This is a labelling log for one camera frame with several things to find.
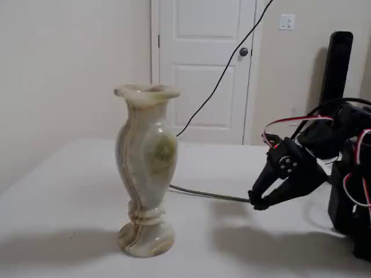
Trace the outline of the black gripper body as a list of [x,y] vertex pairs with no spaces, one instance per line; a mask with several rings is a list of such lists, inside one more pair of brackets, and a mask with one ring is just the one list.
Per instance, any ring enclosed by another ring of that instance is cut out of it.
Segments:
[[311,193],[328,180],[317,159],[287,137],[268,151],[267,166],[267,186],[281,179],[285,193]]

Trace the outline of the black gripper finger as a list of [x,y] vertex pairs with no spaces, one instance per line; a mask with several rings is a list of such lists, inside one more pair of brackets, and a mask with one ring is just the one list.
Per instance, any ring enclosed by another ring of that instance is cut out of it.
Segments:
[[283,182],[265,197],[252,196],[252,206],[255,210],[266,210],[271,206],[292,200],[298,197],[307,196],[312,192],[310,186],[304,184],[292,184]]
[[260,173],[259,177],[253,184],[251,190],[248,191],[251,203],[281,203],[282,200],[273,193],[273,196],[267,196],[267,200],[263,200],[263,193],[282,175],[282,169],[279,164],[275,163],[271,158],[267,158],[266,164]]

